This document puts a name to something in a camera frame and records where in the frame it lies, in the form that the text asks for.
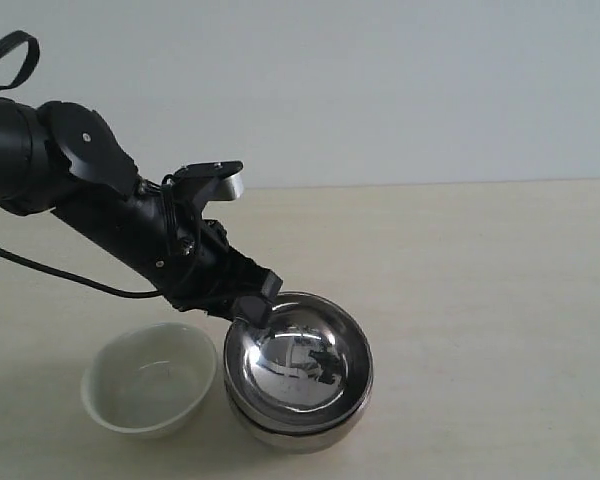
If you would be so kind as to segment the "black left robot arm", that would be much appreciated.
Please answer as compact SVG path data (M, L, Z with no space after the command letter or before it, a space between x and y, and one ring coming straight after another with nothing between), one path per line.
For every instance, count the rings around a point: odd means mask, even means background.
M0 208L55 217L148 280L179 311L262 328L281 278L233 248L211 201L240 195L239 161L197 163L144 179L94 110L0 99Z

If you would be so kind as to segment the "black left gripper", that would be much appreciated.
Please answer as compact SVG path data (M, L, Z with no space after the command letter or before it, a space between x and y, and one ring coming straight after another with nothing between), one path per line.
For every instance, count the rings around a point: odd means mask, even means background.
M142 177L128 195L88 186L60 201L55 217L148 280L174 309L202 310L264 329L283 280L228 240L222 224L176 203L173 177Z

